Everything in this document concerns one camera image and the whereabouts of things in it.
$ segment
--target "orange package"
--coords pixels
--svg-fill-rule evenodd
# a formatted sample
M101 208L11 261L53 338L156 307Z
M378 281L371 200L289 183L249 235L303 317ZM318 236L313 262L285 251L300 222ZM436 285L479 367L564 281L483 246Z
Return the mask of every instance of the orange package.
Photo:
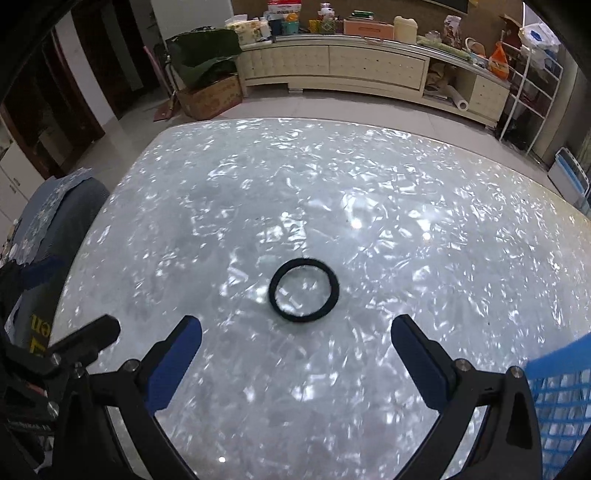
M500 79L509 78L509 65L503 45L500 41L496 43L496 50L488 59L488 69Z

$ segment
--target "green bag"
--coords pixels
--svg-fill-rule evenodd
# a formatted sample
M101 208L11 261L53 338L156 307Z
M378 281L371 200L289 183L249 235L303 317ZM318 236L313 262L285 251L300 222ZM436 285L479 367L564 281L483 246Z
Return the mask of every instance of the green bag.
M174 69L187 88L205 88L236 73L242 53L234 30L195 30L167 41Z

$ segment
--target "black hair tie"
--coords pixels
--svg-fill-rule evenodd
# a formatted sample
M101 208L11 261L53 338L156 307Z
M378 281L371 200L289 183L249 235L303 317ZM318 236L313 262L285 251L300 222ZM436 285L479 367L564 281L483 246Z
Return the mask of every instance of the black hair tie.
M324 273L326 273L326 276L329 278L330 296L328 300L326 300L324 305L322 305L322 307L316 310L315 312L312 312L308 315L293 315L279 308L279 305L277 304L277 299L275 298L275 293L277 291L277 287L279 286L279 282L281 281L283 276L285 276L285 274L289 272L289 270L293 270L297 267L303 267L305 265L316 267L322 270ZM271 283L269 283L269 301L271 302L271 307L273 307L273 310L275 310L285 320L289 320L290 322L306 323L321 319L335 307L338 300L339 281L336 278L335 272L333 272L330 269L330 267L326 265L324 262L321 262L320 260L315 260L314 258L295 258L293 260L289 260L288 262L284 263L282 266L279 267L279 270L277 270L275 272L275 275L273 275Z

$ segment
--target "metal screw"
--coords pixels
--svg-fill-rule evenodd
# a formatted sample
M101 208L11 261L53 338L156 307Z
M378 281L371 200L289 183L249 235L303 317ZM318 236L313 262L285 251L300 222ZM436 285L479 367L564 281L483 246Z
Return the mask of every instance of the metal screw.
M53 354L53 355L50 357L50 360L51 360L51 364L52 364L54 367L59 367L59 366L60 366L60 363L61 363L61 357L60 357L59 353L54 353L54 354Z
M125 370L126 372L135 372L137 369L139 368L139 360L136 360L135 358L132 358L131 360L127 360L124 364L123 364L123 370Z
M47 411L52 419L56 419L60 414L60 407L54 401L47 402Z
M511 367L509 371L511 372L511 375L513 375L515 378L523 377L523 370L519 367Z
M458 358L456 360L456 367L462 372L467 372L472 369L472 364L465 358Z

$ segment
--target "blue gripper pad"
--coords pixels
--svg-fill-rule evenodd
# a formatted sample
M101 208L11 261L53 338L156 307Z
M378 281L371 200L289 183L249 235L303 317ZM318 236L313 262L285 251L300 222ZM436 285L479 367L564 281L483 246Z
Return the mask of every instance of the blue gripper pad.
M425 405L441 413L455 388L455 378L451 372L452 359L437 342L429 340L408 315L394 319L390 335L392 345Z
M158 410L168 407L201 346L202 337L203 331L199 320L187 315L164 341L171 341L171 344L145 384L144 403L150 415L153 416Z

